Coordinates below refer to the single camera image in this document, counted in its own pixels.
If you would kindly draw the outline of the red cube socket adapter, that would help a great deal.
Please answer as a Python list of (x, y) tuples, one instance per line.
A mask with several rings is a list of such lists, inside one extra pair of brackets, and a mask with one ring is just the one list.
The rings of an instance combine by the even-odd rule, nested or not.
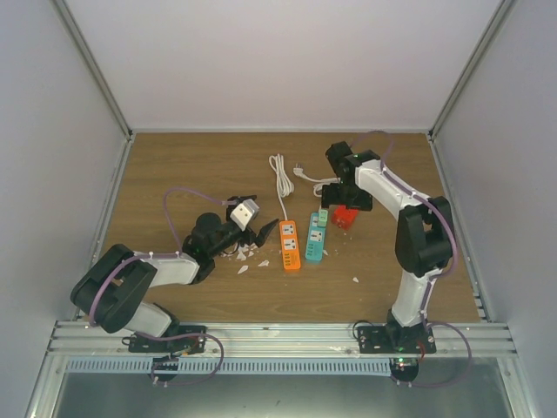
[(348, 209), (346, 206), (338, 206), (332, 214), (332, 223), (347, 231), (352, 227), (359, 214), (357, 209)]

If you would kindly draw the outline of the orange power strip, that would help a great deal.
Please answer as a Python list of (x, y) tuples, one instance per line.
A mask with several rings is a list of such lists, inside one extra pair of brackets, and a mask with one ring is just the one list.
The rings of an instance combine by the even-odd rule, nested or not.
[(301, 257), (295, 222), (292, 220), (280, 221), (279, 236), (283, 267), (288, 273), (297, 272), (301, 268)]

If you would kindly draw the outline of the teal power strip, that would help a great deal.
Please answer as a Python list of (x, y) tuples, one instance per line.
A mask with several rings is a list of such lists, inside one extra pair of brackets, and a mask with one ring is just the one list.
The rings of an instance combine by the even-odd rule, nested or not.
[(311, 263), (320, 263), (325, 249), (325, 223), (320, 221), (319, 214), (310, 215), (310, 223), (305, 246), (305, 260)]

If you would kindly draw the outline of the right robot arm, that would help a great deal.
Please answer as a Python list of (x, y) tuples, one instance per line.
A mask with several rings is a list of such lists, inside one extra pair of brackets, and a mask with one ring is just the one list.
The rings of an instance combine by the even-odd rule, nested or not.
[(345, 141), (325, 156), (337, 183), (325, 185), (321, 205), (361, 212), (378, 202), (397, 221), (395, 256), (402, 268), (397, 299), (384, 325), (386, 344), (404, 353), (426, 333), (427, 306), (438, 278), (456, 263), (452, 209), (448, 200), (432, 198), (409, 186), (390, 170), (385, 157), (372, 151), (354, 153)]

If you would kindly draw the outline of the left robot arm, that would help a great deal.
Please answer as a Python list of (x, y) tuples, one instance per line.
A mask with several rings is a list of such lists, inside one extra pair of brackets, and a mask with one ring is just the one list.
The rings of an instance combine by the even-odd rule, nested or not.
[(179, 331), (164, 308), (144, 301), (152, 287), (189, 286), (205, 280), (218, 257), (231, 246), (261, 247), (277, 219), (255, 233), (241, 228), (239, 217), (226, 221), (214, 212), (201, 214), (182, 245), (181, 253), (138, 253), (123, 244), (112, 246), (73, 287), (70, 301), (88, 314), (92, 326), (114, 334), (127, 329), (149, 335), (150, 343), (161, 352), (175, 348)]

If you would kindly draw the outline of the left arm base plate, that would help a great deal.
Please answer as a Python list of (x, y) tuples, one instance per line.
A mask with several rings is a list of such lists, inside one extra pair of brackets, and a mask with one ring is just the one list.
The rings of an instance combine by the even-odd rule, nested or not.
[(205, 338), (200, 337), (199, 334), (204, 334), (206, 331), (206, 326), (179, 325), (174, 330), (167, 331), (164, 337), (179, 334), (195, 334), (195, 336), (180, 340), (158, 341), (133, 334), (132, 336), (124, 337), (121, 342), (128, 348), (130, 353), (199, 354), (205, 350)]

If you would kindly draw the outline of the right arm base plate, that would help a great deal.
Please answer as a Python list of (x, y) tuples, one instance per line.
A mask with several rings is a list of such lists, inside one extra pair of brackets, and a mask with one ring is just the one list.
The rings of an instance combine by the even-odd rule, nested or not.
[(352, 326), (352, 337), (361, 354), (435, 354), (437, 348), (432, 331), (422, 325), (401, 327), (398, 322), (372, 324), (358, 321)]

